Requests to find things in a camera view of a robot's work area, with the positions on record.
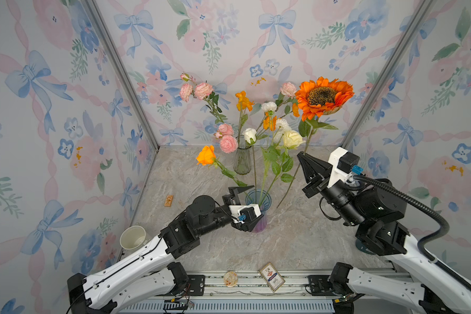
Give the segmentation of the blue purple glass vase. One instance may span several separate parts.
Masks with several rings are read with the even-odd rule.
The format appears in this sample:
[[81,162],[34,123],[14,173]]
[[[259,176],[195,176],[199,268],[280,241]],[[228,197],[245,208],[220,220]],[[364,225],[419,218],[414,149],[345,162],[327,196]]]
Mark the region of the blue purple glass vase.
[[259,233],[264,231],[268,224],[268,217],[266,216],[266,213],[268,209],[272,206],[272,197],[268,194],[266,190],[252,189],[247,193],[247,196],[245,197],[245,202],[247,205],[259,204],[260,212],[262,215],[260,221],[253,229],[253,232]]

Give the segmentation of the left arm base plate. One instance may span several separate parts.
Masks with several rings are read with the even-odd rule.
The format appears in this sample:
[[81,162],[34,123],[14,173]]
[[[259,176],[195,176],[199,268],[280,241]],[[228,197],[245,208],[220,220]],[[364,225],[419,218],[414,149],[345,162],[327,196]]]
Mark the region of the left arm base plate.
[[176,284],[170,293],[175,297],[203,296],[205,280],[205,275],[188,275],[188,278]]

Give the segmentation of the white rosebud stem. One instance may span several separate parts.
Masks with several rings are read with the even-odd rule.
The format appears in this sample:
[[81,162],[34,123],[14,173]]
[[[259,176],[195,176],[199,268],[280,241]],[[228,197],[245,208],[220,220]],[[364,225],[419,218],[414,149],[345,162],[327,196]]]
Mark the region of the white rosebud stem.
[[252,147],[256,143],[256,130],[253,128],[247,128],[243,132],[244,140],[248,147]]

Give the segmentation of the orange rose stem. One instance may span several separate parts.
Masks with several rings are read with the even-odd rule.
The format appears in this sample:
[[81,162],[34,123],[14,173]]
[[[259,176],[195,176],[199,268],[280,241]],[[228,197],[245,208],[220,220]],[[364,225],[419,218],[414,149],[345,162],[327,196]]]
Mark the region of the orange rose stem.
[[215,168],[218,168],[225,177],[228,177],[233,180],[233,182],[237,184],[238,187],[248,186],[248,184],[239,180],[239,177],[235,171],[229,170],[226,166],[222,164],[222,162],[217,159],[217,156],[214,152],[214,146],[205,146],[197,155],[196,161],[198,164],[203,166],[213,166]]

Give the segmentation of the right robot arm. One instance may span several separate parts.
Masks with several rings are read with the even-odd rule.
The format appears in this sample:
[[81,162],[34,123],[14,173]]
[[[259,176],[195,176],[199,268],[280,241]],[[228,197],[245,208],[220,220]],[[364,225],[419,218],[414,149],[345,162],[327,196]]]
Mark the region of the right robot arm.
[[[357,228],[356,238],[370,252],[400,266],[413,281],[393,280],[337,263],[328,277],[331,293],[341,303],[371,295],[417,313],[471,313],[471,280],[426,250],[426,244],[444,237],[446,219],[388,179],[372,179],[358,166],[357,155],[343,148],[320,160],[298,153],[306,186],[304,193],[336,211],[336,219]],[[407,207],[420,210],[438,224],[438,230],[417,239],[402,225]]]

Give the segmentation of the white flower stem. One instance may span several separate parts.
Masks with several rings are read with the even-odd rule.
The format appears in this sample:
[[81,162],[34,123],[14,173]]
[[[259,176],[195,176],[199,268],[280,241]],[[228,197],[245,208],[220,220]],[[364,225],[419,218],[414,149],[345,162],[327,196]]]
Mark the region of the white flower stem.
[[266,134],[268,135],[268,137],[266,137],[267,142],[264,144],[264,148],[262,149],[264,157],[264,175],[262,179],[262,188],[264,188],[265,184],[269,181],[270,183],[267,192],[270,192],[275,185],[278,176],[281,174],[280,160],[282,155],[281,142],[283,137],[280,140],[275,140],[274,137],[277,135],[276,132],[267,132]]

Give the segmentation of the cream rose stem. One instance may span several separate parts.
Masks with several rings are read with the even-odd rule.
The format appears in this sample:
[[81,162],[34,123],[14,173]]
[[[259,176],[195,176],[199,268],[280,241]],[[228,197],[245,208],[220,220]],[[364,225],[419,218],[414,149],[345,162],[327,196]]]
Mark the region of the cream rose stem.
[[294,166],[292,150],[297,150],[305,143],[301,134],[292,129],[278,129],[271,137],[270,144],[262,149],[264,173],[261,189],[270,193],[278,181],[291,183],[290,174]]

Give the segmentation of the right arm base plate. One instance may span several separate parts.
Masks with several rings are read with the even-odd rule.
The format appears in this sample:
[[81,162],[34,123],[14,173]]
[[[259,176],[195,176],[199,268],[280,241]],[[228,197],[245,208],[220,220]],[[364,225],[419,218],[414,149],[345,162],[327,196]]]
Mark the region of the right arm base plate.
[[310,275],[307,276],[307,280],[306,290],[312,296],[333,296],[340,299],[357,300],[365,295],[353,292],[347,286],[346,279],[330,281],[330,276]]

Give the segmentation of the clear grey glass vase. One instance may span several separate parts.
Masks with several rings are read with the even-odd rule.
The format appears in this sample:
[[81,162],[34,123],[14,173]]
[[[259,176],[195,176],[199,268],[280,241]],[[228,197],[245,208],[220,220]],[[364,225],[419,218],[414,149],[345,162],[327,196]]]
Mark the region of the clear grey glass vase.
[[251,146],[243,136],[238,136],[238,148],[235,155],[234,171],[238,175],[247,175],[252,170]]

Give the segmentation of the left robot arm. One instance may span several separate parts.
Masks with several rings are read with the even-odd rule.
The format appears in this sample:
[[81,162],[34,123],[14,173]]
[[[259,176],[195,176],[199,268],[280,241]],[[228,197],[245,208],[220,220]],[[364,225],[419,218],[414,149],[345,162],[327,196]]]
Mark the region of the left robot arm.
[[200,238],[227,225],[250,232],[262,219],[258,204],[243,205],[247,187],[230,187],[222,204],[202,195],[148,243],[118,263],[89,276],[68,279],[68,313],[118,313],[154,296],[185,292],[188,275],[178,258],[200,245]]

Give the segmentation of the yellow poppy flower stem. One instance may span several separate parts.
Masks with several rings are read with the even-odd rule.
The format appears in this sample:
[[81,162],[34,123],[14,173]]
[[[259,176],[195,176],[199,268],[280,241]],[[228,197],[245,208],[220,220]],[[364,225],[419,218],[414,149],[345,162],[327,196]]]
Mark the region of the yellow poppy flower stem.
[[255,105],[254,102],[252,102],[246,94],[246,91],[241,91],[237,93],[236,98],[238,98],[238,103],[237,103],[237,109],[239,111],[239,123],[238,123],[238,145],[239,148],[242,148],[243,144],[243,136],[242,136],[242,131],[245,123],[248,120],[249,113],[253,110],[253,106]]

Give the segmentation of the orange marigold flower stem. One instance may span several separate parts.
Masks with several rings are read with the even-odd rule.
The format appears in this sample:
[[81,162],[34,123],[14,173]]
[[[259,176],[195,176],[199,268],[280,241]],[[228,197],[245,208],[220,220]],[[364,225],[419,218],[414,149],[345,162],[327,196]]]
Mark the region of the orange marigold flower stem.
[[[299,120],[296,130],[304,138],[303,144],[307,149],[315,132],[319,129],[335,129],[330,123],[322,122],[321,118],[337,113],[345,103],[354,95],[353,87],[346,81],[334,79],[328,80],[319,77],[316,80],[304,81],[296,86],[296,98],[298,100]],[[287,183],[286,192],[290,191],[296,174],[292,174],[293,181]]]

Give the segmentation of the pink rose stem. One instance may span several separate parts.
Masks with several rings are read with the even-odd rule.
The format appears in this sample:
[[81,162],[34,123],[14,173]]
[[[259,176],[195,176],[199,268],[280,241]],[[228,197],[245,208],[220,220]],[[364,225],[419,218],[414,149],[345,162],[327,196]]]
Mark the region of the pink rose stem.
[[225,123],[227,117],[222,113],[218,105],[219,95],[214,91],[214,87],[207,82],[197,82],[196,79],[188,74],[180,75],[184,84],[181,86],[179,96],[184,102],[189,102],[191,98],[205,102],[208,111],[215,117],[216,123]]
[[[298,100],[297,100],[296,95],[295,95],[297,91],[298,91],[297,87],[291,82],[285,82],[281,85],[281,88],[280,88],[279,94],[277,96],[277,99],[271,101],[271,102],[276,102],[277,105],[278,105],[277,115],[278,115],[279,118],[282,118],[285,115],[285,106],[286,105],[291,106],[293,103],[298,105]],[[262,131],[263,130],[262,121],[261,121],[259,127],[256,130],[257,131]]]

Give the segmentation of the pink carnation stem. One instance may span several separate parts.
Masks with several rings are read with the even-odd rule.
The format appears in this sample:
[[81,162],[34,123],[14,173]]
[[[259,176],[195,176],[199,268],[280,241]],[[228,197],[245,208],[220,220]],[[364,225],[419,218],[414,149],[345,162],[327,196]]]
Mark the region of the pink carnation stem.
[[215,138],[218,139],[222,152],[226,154],[233,153],[238,148],[238,141],[230,124],[221,124],[215,132]]

